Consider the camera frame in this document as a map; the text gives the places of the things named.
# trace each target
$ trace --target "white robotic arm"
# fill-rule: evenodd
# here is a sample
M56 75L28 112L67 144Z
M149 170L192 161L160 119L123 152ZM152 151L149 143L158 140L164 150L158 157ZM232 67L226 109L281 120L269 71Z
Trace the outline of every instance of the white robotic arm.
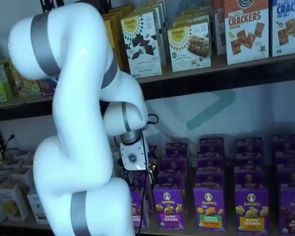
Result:
M53 99L58 136L39 145L33 169L55 235L134 235L129 188L111 178L107 133L135 144L148 114L140 86L113 60L101 15L75 3L24 19L11 30L9 52L26 79L60 73ZM99 99L113 102L104 121Z

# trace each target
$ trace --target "bunny logo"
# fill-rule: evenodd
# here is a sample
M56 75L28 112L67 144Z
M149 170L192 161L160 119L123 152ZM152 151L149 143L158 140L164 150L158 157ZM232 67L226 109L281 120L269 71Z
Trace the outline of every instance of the bunny logo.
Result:
M169 201L171 199L171 195L169 193L164 193L163 197L166 201Z
M247 200L250 203L253 203L256 200L256 196L253 193L249 193L248 196L247 196Z
M205 194L205 199L208 201L208 202L211 202L212 201L212 195L210 193L206 193Z
M295 173L290 174L290 179L292 182L295 182Z
M254 178L252 177L252 175L246 175L246 177L245 177L245 181L246 181L247 183L251 183L253 179L254 179Z

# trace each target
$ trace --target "shelf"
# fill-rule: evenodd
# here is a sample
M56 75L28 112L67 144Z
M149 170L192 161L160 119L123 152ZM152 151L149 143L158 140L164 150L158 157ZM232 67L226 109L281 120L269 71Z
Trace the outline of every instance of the shelf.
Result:
M212 66L139 78L146 100L182 96L199 92L295 80L295 54L227 65L226 55L213 55ZM102 111L108 103L101 103ZM51 115L52 96L13 98L0 103L0 120Z

